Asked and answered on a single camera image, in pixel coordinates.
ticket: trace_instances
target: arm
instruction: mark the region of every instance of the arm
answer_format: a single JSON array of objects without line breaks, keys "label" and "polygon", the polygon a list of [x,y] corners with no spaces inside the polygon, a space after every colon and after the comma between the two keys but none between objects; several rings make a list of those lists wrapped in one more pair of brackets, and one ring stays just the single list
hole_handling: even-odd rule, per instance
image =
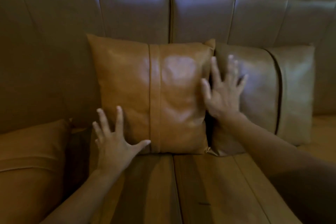
[{"label": "arm", "polygon": [[99,149],[98,167],[87,181],[41,224],[88,223],[120,173],[128,167],[135,155],[150,143],[149,140],[145,140],[137,145],[130,145],[125,141],[121,107],[117,107],[114,133],[110,131],[103,110],[98,109],[97,112],[101,128],[96,122],[93,123],[93,127],[98,137],[96,140]]},{"label": "arm", "polygon": [[314,158],[250,122],[239,112],[247,76],[239,82],[237,61],[229,57],[222,82],[216,58],[211,65],[213,89],[202,79],[205,105],[251,155],[292,211],[304,223],[336,223],[336,167]]}]

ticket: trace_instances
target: hand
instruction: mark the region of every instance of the hand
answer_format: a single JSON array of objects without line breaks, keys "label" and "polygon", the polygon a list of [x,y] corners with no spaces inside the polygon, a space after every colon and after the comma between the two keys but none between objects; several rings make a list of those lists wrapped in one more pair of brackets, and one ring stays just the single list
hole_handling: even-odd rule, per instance
[{"label": "hand", "polygon": [[201,79],[202,93],[205,106],[211,116],[220,123],[235,114],[239,114],[239,98],[244,90],[248,75],[245,75],[240,82],[238,71],[238,61],[229,55],[227,63],[227,73],[225,80],[221,80],[216,57],[211,58],[212,91],[209,82]]},{"label": "hand", "polygon": [[144,140],[136,145],[130,145],[124,138],[124,117],[120,106],[117,106],[117,119],[115,122],[115,132],[111,132],[106,115],[102,109],[97,109],[101,128],[97,122],[93,122],[98,139],[95,140],[99,149],[98,167],[102,174],[108,176],[119,175],[132,159],[150,140]]}]

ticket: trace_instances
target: tan leather pillow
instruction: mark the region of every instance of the tan leather pillow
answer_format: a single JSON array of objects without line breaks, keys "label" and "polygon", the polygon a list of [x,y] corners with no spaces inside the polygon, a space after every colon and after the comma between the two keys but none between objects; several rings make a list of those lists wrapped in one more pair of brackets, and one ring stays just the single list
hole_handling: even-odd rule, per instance
[{"label": "tan leather pillow", "polygon": [[[222,79],[226,74],[229,55],[233,55],[239,61],[241,77],[249,74],[240,99],[241,112],[253,123],[275,133],[279,80],[271,55],[259,48],[217,43],[215,56]],[[225,128],[214,121],[211,148],[208,152],[217,156],[226,156],[242,153],[245,150]]]},{"label": "tan leather pillow", "polygon": [[281,105],[277,135],[293,144],[310,142],[315,63],[313,46],[267,48],[281,72]]},{"label": "tan leather pillow", "polygon": [[208,78],[215,41],[143,44],[87,35],[101,103],[114,123],[124,110],[125,139],[150,139],[144,153],[203,153],[207,148],[201,78]]},{"label": "tan leather pillow", "polygon": [[40,223],[62,199],[69,122],[0,135],[0,223]]}]

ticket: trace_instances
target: brown leather sofa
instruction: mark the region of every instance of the brown leather sofa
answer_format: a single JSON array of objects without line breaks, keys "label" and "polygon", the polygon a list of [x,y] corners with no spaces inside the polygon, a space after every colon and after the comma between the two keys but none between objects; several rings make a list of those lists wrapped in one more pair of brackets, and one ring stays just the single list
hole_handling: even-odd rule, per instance
[{"label": "brown leather sofa", "polygon": [[[336,162],[335,5],[336,0],[0,0],[0,133],[61,118],[86,128],[97,119],[100,93],[86,33],[148,44],[211,38],[258,48],[312,44],[311,143],[299,148]],[[279,124],[285,110],[275,109]],[[92,223],[299,221],[244,153],[137,156]]]}]

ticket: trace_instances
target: left hand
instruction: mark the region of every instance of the left hand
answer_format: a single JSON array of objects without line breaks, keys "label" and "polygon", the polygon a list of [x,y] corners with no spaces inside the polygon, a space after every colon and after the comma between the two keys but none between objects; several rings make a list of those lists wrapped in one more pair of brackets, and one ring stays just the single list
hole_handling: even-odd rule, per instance
[{"label": "left hand", "polygon": [[99,149],[97,170],[104,175],[114,177],[124,171],[136,154],[149,145],[151,141],[144,140],[136,145],[130,145],[125,141],[124,117],[120,106],[117,106],[115,132],[111,132],[104,111],[99,108],[97,112],[101,128],[97,122],[92,124],[98,137],[95,141]]}]

